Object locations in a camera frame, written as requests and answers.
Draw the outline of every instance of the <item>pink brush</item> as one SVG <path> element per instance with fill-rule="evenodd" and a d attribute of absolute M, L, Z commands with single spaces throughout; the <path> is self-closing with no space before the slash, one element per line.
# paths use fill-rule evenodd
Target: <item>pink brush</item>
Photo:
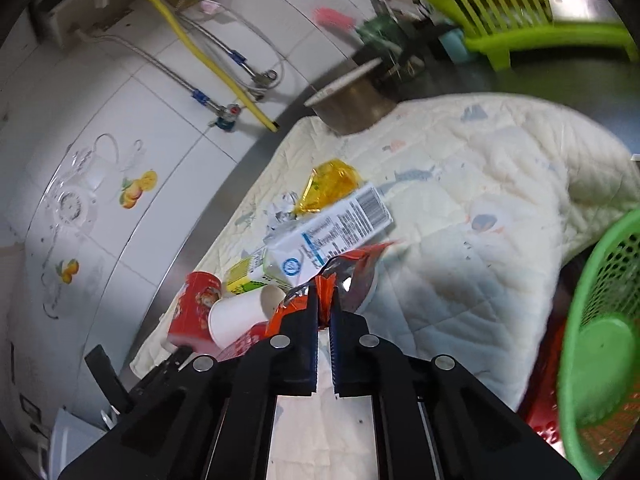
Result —
<path fill-rule="evenodd" d="M 351 32 L 356 28 L 355 18 L 328 7 L 319 7 L 314 10 L 314 22 L 320 27 L 339 28 L 346 32 Z"/>

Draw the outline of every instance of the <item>green plastic basket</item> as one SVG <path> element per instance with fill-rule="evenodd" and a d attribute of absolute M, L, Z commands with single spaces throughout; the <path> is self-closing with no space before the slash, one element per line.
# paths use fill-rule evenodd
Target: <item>green plastic basket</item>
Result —
<path fill-rule="evenodd" d="M 554 23 L 549 0 L 428 0 L 462 26 L 466 47 L 489 58 L 494 70 L 511 65 L 510 51 L 561 45 L 624 48 L 638 60 L 625 26 L 615 23 Z"/>
<path fill-rule="evenodd" d="M 560 433 L 584 480 L 598 478 L 640 416 L 640 210 L 607 231 L 575 289 L 558 373 Z"/>

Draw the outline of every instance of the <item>metal rivet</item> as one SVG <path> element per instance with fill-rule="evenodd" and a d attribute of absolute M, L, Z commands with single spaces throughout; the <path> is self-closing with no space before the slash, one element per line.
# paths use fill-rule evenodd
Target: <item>metal rivet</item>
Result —
<path fill-rule="evenodd" d="M 360 344 L 362 346 L 366 346 L 367 348 L 373 348 L 374 346 L 378 346 L 380 343 L 380 339 L 378 339 L 373 334 L 365 334 L 360 338 Z"/>
<path fill-rule="evenodd" d="M 271 338 L 271 346 L 274 348 L 286 348 L 289 343 L 291 343 L 291 339 L 283 334 L 278 334 Z"/>
<path fill-rule="evenodd" d="M 436 357 L 435 363 L 440 370 L 451 370 L 456 365 L 453 357 L 448 355 L 439 355 Z"/>
<path fill-rule="evenodd" d="M 213 358 L 208 355 L 200 355 L 193 360 L 193 369 L 197 372 L 206 372 L 213 366 Z"/>

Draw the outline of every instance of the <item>stainless steel bowl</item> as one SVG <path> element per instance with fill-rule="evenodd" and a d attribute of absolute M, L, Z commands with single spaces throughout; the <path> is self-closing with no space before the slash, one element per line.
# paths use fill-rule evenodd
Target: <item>stainless steel bowl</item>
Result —
<path fill-rule="evenodd" d="M 339 135 L 366 130 L 396 107 L 380 95 L 367 75 L 380 58 L 366 62 L 316 92 L 305 102 L 322 121 Z"/>

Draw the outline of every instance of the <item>yellow pipe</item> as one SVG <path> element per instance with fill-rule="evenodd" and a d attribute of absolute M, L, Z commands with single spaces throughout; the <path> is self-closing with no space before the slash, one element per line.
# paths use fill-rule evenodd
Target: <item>yellow pipe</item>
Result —
<path fill-rule="evenodd" d="M 238 99 L 242 101 L 242 103 L 246 106 L 246 108 L 253 114 L 255 117 L 264 124 L 268 129 L 272 132 L 278 131 L 278 126 L 273 123 L 265 114 L 262 113 L 260 108 L 258 108 L 253 101 L 249 98 L 247 94 L 236 84 L 236 82 L 231 79 L 218 65 L 216 65 L 209 57 L 204 54 L 194 43 L 191 41 L 191 38 L 187 36 L 178 20 L 176 20 L 174 14 L 167 8 L 167 6 L 162 3 L 160 0 L 149 0 L 149 2 L 162 14 L 162 16 L 167 20 L 171 28 L 174 30 L 176 36 L 180 39 L 181 42 L 184 43 L 184 46 L 187 47 L 191 53 L 197 57 L 201 62 L 206 65 L 215 75 L 217 75 L 222 82 L 226 84 L 229 88 L 232 89 L 234 94 L 238 96 Z"/>

